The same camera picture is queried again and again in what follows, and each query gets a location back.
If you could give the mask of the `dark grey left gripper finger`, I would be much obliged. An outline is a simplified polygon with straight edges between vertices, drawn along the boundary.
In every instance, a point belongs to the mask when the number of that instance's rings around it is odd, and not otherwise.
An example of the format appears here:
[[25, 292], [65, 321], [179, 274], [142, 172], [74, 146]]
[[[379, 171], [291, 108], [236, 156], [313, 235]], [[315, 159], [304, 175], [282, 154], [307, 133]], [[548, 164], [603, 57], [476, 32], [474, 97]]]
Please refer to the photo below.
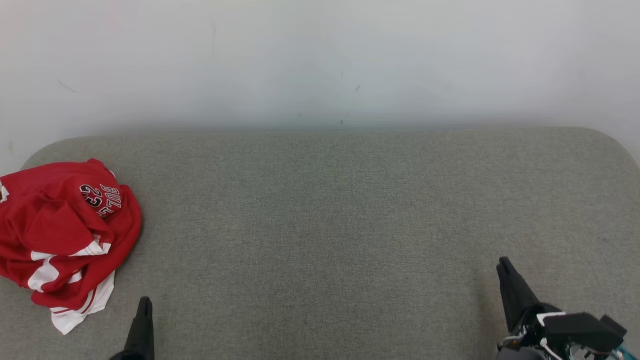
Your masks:
[[154, 360], [153, 303], [148, 296], [139, 299], [123, 350], [109, 360]]

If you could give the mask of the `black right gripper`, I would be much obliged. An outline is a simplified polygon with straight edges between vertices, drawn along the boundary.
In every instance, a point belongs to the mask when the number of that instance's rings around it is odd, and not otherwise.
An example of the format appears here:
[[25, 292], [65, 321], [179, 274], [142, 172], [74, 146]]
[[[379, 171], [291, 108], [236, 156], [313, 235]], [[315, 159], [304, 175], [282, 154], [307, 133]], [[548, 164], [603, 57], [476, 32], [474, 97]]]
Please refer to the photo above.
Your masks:
[[496, 272], [506, 326], [510, 331], [510, 335], [497, 343], [497, 360], [549, 360], [540, 346], [544, 331], [538, 315], [560, 310], [546, 303], [537, 305], [538, 297], [508, 257], [498, 259]]

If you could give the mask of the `red jersey white trim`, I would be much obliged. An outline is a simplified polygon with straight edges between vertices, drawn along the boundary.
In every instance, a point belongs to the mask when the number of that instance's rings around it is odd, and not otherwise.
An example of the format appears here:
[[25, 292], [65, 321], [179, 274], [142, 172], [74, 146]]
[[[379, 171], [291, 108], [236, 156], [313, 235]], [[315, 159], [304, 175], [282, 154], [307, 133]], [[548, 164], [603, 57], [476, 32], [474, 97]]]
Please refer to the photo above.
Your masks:
[[96, 260], [116, 269], [137, 241], [141, 209], [103, 162], [53, 162], [0, 177], [0, 276], [21, 287]]

